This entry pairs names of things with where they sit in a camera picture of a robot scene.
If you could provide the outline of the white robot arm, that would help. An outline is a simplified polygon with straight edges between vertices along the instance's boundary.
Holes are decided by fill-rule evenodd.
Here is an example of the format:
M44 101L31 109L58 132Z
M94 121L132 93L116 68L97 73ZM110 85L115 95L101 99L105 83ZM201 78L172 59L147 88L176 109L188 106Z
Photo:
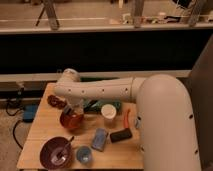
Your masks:
M157 74L82 82L66 69L54 93L74 106L82 99L132 102L139 122L144 171L202 171L194 112L189 93L177 78Z

